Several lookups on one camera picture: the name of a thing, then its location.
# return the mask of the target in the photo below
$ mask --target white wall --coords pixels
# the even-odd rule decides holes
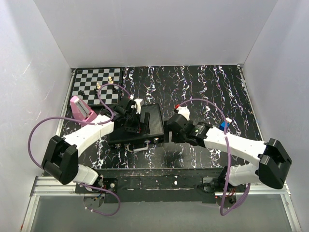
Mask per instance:
[[[244,63],[277,0],[34,0],[70,67]]]
[[[70,68],[33,0],[0,0],[0,54],[0,231],[15,232],[42,173],[28,156],[28,135],[40,120],[60,114]],[[56,124],[34,136],[39,163]]]
[[[303,231],[309,231],[309,4],[279,0],[244,65],[262,134],[292,158],[287,178]]]

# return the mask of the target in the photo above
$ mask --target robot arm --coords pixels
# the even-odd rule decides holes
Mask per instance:
[[[166,122],[167,130],[172,131],[173,142],[186,142],[227,152],[225,143],[227,136],[231,154],[250,162],[250,164],[231,167],[229,176],[231,186],[262,182],[274,189],[283,187],[292,160],[278,140],[270,139],[266,143],[230,133],[224,135],[222,130],[204,122],[193,125],[192,121],[189,121],[190,112],[186,107],[178,107],[176,112],[177,114]],[[223,184],[225,177],[226,168],[218,178],[219,185]]]
[[[105,124],[86,125],[81,129],[62,138],[54,136],[49,141],[45,156],[42,161],[43,169],[66,185],[71,181],[96,185],[99,181],[98,173],[90,168],[78,164],[80,155],[95,141],[114,131],[114,128],[136,126],[135,120],[140,113],[141,99],[129,99],[123,97],[119,104],[112,108],[114,118]],[[98,115],[92,123],[101,123],[111,118],[110,112],[103,111],[104,115]]]

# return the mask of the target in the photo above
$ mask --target chessboard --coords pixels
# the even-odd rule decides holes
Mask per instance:
[[[102,86],[108,83],[111,77],[114,84],[122,84],[121,68],[91,68],[75,70],[70,99],[78,96],[90,107],[102,107],[97,95],[97,83]],[[101,99],[105,104],[116,104],[120,99],[121,91],[118,87],[105,86],[101,90]]]

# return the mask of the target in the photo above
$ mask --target cable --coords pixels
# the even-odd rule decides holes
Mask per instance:
[[[95,197],[95,200],[99,199],[103,194],[103,191],[101,191],[100,195],[98,195],[97,197]]]
[[[33,127],[32,131],[30,132],[29,138],[28,138],[28,153],[29,153],[30,159],[34,162],[35,165],[37,165],[39,168],[43,169],[43,167],[35,160],[35,158],[33,157],[32,152],[31,152],[31,139],[32,139],[32,136],[33,136],[35,130],[36,130],[42,123],[44,123],[44,122],[46,122],[46,121],[49,121],[49,120],[53,120],[53,119],[60,119],[60,120],[68,120],[68,121],[72,121],[72,122],[76,122],[76,123],[84,123],[84,124],[87,124],[87,125],[102,125],[102,124],[106,124],[106,123],[112,121],[112,119],[114,118],[114,113],[113,113],[113,111],[110,109],[110,107],[108,107],[108,106],[102,101],[101,95],[100,95],[100,94],[101,94],[102,88],[105,87],[105,86],[109,86],[109,85],[117,86],[117,87],[121,88],[124,92],[126,92],[129,96],[131,96],[131,94],[130,94],[125,88],[123,88],[122,86],[120,86],[120,85],[118,85],[118,84],[105,84],[105,85],[102,85],[102,86],[100,87],[100,89],[98,90],[98,99],[100,100],[100,102],[102,103],[102,105],[111,113],[111,118],[108,119],[107,121],[105,121],[105,122],[93,123],[93,122],[84,122],[84,121],[80,121],[80,120],[76,120],[76,119],[68,118],[68,117],[58,117],[58,116],[55,116],[55,117],[48,117],[48,118],[45,118],[45,119],[43,119],[42,121],[40,121],[38,124],[36,124],[36,125]],[[91,209],[91,208],[90,208],[92,211],[94,211],[94,212],[96,212],[96,213],[98,213],[98,214],[105,215],[105,216],[112,216],[112,215],[114,215],[114,214],[116,214],[116,213],[118,212],[118,210],[119,210],[119,208],[120,208],[120,199],[119,199],[119,197],[118,197],[115,193],[113,193],[113,192],[111,192],[111,191],[109,191],[109,190],[106,190],[106,189],[102,189],[102,188],[97,188],[97,187],[94,187],[94,186],[86,185],[86,184],[84,184],[84,183],[80,183],[80,184],[83,185],[83,186],[87,186],[87,187],[89,187],[89,188],[92,188],[92,189],[98,189],[98,190],[102,190],[102,191],[104,191],[104,192],[110,193],[110,194],[113,195],[113,196],[117,199],[117,201],[118,201],[118,208],[117,208],[117,210],[116,210],[114,213],[112,213],[112,214],[105,214],[105,213],[103,213],[103,212],[101,212],[101,211],[98,211],[98,210],[95,210],[95,209]]]
[[[232,188],[226,197],[232,197],[235,194],[236,188]]]
[[[121,203],[120,203],[119,197],[118,197],[115,193],[113,193],[112,191],[109,191],[109,190],[107,190],[107,189],[97,188],[97,187],[94,187],[94,186],[91,186],[91,185],[87,185],[87,184],[84,184],[84,183],[80,183],[80,184],[81,184],[82,186],[84,186],[84,187],[88,187],[88,188],[96,189],[96,190],[101,190],[101,191],[103,191],[103,192],[109,193],[109,194],[113,195],[113,196],[117,199],[117,201],[118,201],[118,207],[117,207],[117,209],[115,210],[115,212],[113,212],[113,213],[111,213],[111,214],[106,214],[106,213],[103,213],[103,212],[101,212],[101,211],[98,211],[98,210],[96,210],[96,209],[93,209],[93,208],[90,208],[90,207],[87,207],[87,206],[86,206],[86,208],[89,209],[91,212],[93,211],[93,212],[96,212],[96,213],[101,214],[101,215],[104,215],[104,216],[113,216],[113,215],[115,215],[115,214],[119,211],[119,209],[120,209],[120,204],[121,204]]]
[[[130,146],[130,145],[126,145],[126,150],[127,150],[128,152],[134,152],[133,150],[130,150],[129,146]]]
[[[133,152],[137,153],[139,151],[147,151],[148,149],[149,149],[149,142],[146,142],[146,146],[145,147],[133,149]]]
[[[186,100],[184,102],[182,102],[181,104],[179,104],[179,106],[184,105],[188,102],[192,102],[192,101],[202,101],[202,102],[206,102],[209,103],[211,105],[213,105],[221,114],[224,122],[225,122],[225,126],[224,126],[224,135],[226,135],[226,131],[227,131],[227,121],[226,121],[226,117],[224,115],[224,113],[222,112],[222,110],[220,110],[220,108],[214,104],[213,102],[210,102],[209,100],[206,99],[197,99],[197,98],[193,98],[193,99],[189,99]],[[243,195],[239,198],[239,200],[233,204],[228,210],[226,210],[225,212],[223,212],[223,208],[224,208],[224,201],[226,198],[226,192],[227,192],[227,186],[228,186],[228,180],[229,180],[229,176],[230,176],[230,169],[231,169],[231,148],[230,148],[230,144],[228,142],[228,138],[227,136],[225,137],[225,142],[226,142],[226,148],[227,148],[227,171],[226,171],[226,178],[225,178],[225,184],[224,184],[224,188],[223,188],[223,194],[222,194],[222,200],[221,200],[221,205],[220,205],[220,214],[222,216],[227,215],[231,210],[233,210],[234,208],[239,207],[241,204],[243,204],[245,202],[245,200],[248,197],[248,193],[250,191],[250,186],[251,184],[249,183],[245,192],[243,193]]]

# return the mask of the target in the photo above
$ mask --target black speckled surface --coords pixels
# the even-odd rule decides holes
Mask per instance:
[[[253,111],[247,98],[237,66],[164,66],[126,67],[123,86],[145,103],[158,103],[163,119],[173,115],[174,106],[191,98],[203,98],[216,103],[224,114],[233,119],[231,133],[261,140]],[[188,104],[190,119],[196,124],[206,121],[218,127],[221,116],[212,106],[194,102]],[[66,117],[72,117],[67,109]],[[65,121],[61,135],[80,126]],[[110,149],[106,138],[98,140],[79,158],[79,163],[94,168],[211,168],[227,164],[227,155],[218,150],[193,147],[189,144],[153,145],[136,154],[123,148]],[[233,157],[232,165],[243,164]]]

